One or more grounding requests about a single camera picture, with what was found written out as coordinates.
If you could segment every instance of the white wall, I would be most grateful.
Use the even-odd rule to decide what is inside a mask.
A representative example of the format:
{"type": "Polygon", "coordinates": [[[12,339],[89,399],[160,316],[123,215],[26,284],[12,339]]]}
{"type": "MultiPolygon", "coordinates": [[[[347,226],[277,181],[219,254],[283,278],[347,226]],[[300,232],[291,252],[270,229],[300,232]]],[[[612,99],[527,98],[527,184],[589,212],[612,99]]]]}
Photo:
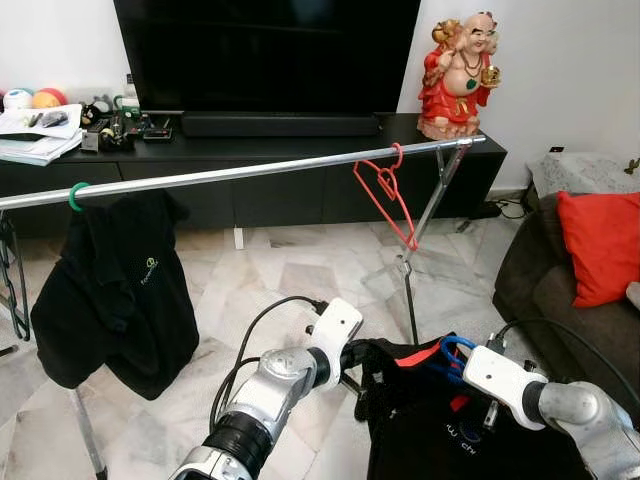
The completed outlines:
{"type": "MultiPolygon", "coordinates": [[[[640,0],[424,0],[398,111],[418,112],[431,29],[491,10],[503,82],[482,128],[509,155],[494,187],[527,183],[525,161],[552,145],[637,157],[640,0]]],[[[117,93],[129,66],[112,0],[5,1],[0,89],[58,86],[72,99],[117,93]]]]}
{"type": "Polygon", "coordinates": [[[420,111],[434,25],[486,10],[498,22],[502,84],[480,127],[509,151],[494,188],[525,185],[525,161],[553,145],[640,154],[638,0],[424,0],[398,111],[420,111]]]}
{"type": "Polygon", "coordinates": [[[130,70],[112,0],[1,3],[0,90],[59,87],[75,100],[122,91],[130,70]]]}

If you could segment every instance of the metal rail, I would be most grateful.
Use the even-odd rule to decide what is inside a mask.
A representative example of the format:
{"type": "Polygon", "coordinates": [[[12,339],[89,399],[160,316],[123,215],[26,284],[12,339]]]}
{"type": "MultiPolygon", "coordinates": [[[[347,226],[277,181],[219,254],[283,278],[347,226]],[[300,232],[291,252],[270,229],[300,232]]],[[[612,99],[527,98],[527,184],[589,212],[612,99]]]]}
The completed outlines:
{"type": "MultiPolygon", "coordinates": [[[[484,135],[475,135],[472,137],[458,138],[454,140],[441,140],[437,142],[424,142],[404,145],[402,149],[405,155],[449,148],[466,150],[474,143],[484,142],[485,140],[486,137],[484,135]]],[[[361,152],[329,155],[325,157],[291,160],[287,162],[251,165],[248,167],[227,168],[223,170],[187,173],[184,175],[171,175],[167,177],[154,177],[142,180],[127,180],[123,182],[104,183],[101,185],[92,185],[90,187],[85,187],[78,190],[75,194],[75,198],[80,200],[89,197],[117,195],[120,193],[153,190],[156,188],[181,187],[185,185],[195,185],[198,183],[220,182],[223,180],[233,180],[236,178],[255,177],[258,175],[268,175],[272,173],[293,172],[296,170],[306,170],[309,168],[355,163],[358,160],[371,160],[376,158],[392,157],[394,155],[397,155],[396,149],[393,147],[389,147],[380,148],[377,150],[364,150],[361,152]]],[[[12,197],[0,198],[0,211],[13,210],[16,208],[34,207],[36,205],[47,205],[50,203],[66,202],[69,199],[70,192],[70,188],[64,188],[61,190],[28,193],[24,195],[15,195],[12,197]]]]}

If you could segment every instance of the red hanger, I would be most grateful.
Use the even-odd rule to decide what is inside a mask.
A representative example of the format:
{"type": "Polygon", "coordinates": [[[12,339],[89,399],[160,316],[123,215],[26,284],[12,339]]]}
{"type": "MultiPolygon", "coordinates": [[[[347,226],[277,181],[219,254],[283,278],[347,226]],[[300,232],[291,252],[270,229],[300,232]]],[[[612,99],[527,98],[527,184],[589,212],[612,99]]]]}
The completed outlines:
{"type": "Polygon", "coordinates": [[[398,161],[394,163],[391,167],[380,168],[370,160],[359,160],[353,165],[353,174],[356,176],[356,178],[358,179],[362,187],[365,189],[365,191],[369,194],[369,197],[371,197],[371,200],[373,200],[373,203],[375,203],[376,207],[378,207],[378,210],[380,210],[380,213],[382,213],[382,215],[384,215],[384,218],[387,219],[387,222],[389,222],[393,231],[396,232],[396,234],[400,237],[402,242],[407,247],[415,251],[418,249],[418,242],[416,242],[416,239],[414,237],[416,229],[413,226],[413,220],[411,220],[411,216],[409,215],[407,206],[404,203],[404,199],[402,198],[402,195],[400,195],[400,192],[398,191],[398,180],[396,179],[396,176],[394,174],[394,170],[396,168],[399,168],[400,165],[402,165],[402,160],[404,156],[402,152],[402,145],[400,145],[399,143],[394,143],[391,146],[398,151],[398,161]],[[389,200],[391,200],[392,202],[396,200],[398,201],[398,203],[400,204],[400,207],[402,207],[402,212],[404,213],[404,217],[407,220],[407,224],[409,225],[409,234],[405,234],[402,231],[402,229],[398,226],[398,224],[393,221],[393,219],[391,218],[391,215],[387,213],[385,208],[376,198],[375,194],[371,191],[367,183],[364,181],[364,179],[358,172],[358,166],[360,165],[360,162],[364,163],[365,165],[368,165],[369,167],[373,168],[376,171],[378,184],[382,187],[382,190],[384,191],[384,193],[387,194],[387,197],[389,197],[389,200]]]}

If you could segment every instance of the green clip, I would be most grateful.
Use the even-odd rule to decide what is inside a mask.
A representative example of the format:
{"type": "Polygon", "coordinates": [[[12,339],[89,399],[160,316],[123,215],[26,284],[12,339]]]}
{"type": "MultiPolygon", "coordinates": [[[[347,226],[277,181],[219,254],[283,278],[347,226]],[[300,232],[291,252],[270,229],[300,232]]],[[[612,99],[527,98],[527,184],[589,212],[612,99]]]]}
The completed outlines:
{"type": "Polygon", "coordinates": [[[90,183],[80,182],[80,183],[76,183],[73,187],[71,187],[71,191],[69,192],[69,205],[71,205],[71,208],[73,208],[76,212],[82,212],[83,210],[82,207],[80,207],[76,203],[76,192],[81,188],[90,187],[90,186],[91,186],[90,183]]]}

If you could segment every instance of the printed logo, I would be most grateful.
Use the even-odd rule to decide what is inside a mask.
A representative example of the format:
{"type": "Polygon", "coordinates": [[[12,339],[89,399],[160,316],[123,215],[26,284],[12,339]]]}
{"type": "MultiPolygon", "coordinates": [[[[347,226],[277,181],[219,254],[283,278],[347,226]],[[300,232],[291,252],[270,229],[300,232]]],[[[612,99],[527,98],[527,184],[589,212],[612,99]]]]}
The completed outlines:
{"type": "Polygon", "coordinates": [[[140,280],[140,285],[146,285],[151,278],[151,274],[154,272],[156,268],[158,268],[160,262],[153,257],[147,258],[147,269],[149,270],[147,274],[144,276],[142,280],[140,280]]]}
{"type": "MultiPolygon", "coordinates": [[[[456,438],[458,436],[458,429],[455,428],[453,425],[451,425],[450,423],[447,423],[445,425],[445,428],[447,429],[447,432],[449,432],[449,435],[451,435],[451,438],[456,438]]],[[[471,445],[469,445],[467,442],[465,442],[462,439],[456,439],[456,443],[458,444],[458,446],[460,448],[462,448],[464,451],[466,451],[467,453],[471,454],[471,455],[475,455],[476,454],[476,449],[474,447],[472,447],[471,445]]]]}

